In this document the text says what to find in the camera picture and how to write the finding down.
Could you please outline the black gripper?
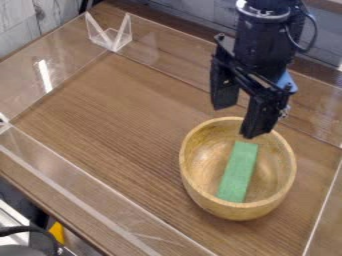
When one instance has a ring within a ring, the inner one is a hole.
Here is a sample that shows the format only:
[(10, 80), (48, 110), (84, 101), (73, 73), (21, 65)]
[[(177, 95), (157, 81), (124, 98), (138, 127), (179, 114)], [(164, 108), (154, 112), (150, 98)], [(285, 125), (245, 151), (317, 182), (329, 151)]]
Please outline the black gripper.
[(252, 139), (272, 131), (288, 98), (296, 92), (287, 66), (300, 45), (305, 22), (315, 18), (301, 0), (237, 0), (235, 41), (215, 36), (209, 95), (215, 110), (233, 106), (240, 92), (252, 95), (239, 133)]

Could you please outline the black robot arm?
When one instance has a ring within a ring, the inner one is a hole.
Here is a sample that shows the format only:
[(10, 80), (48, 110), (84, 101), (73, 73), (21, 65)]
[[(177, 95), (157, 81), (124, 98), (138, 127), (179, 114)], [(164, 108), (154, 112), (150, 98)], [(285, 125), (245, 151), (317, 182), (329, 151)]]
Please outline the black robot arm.
[(251, 139), (273, 129), (288, 111), (297, 86), (287, 71), (305, 21), (315, 18), (301, 0), (237, 0), (235, 41), (220, 33), (211, 58), (209, 94), (216, 110), (233, 106), (240, 92), (249, 96), (240, 134)]

